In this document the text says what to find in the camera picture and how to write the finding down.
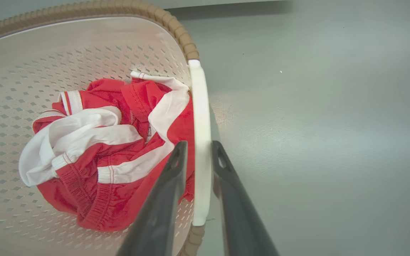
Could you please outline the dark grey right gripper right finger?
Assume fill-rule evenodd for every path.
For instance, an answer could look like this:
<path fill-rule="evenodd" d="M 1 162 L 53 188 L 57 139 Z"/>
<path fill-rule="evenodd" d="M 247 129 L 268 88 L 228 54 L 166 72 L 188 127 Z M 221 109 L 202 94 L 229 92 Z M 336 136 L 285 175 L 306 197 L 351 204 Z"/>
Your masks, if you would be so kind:
<path fill-rule="evenodd" d="M 221 205 L 226 256 L 278 256 L 270 235 L 219 141 L 211 144 L 213 192 Z"/>

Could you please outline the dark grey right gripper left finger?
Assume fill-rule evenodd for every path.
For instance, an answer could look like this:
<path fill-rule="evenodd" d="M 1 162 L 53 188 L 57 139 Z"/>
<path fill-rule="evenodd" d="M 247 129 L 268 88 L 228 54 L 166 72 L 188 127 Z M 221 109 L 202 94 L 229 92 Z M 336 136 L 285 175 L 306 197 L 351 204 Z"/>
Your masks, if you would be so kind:
<path fill-rule="evenodd" d="M 187 150 L 187 141 L 173 149 L 117 256 L 172 255 L 177 206 L 185 191 Z"/>

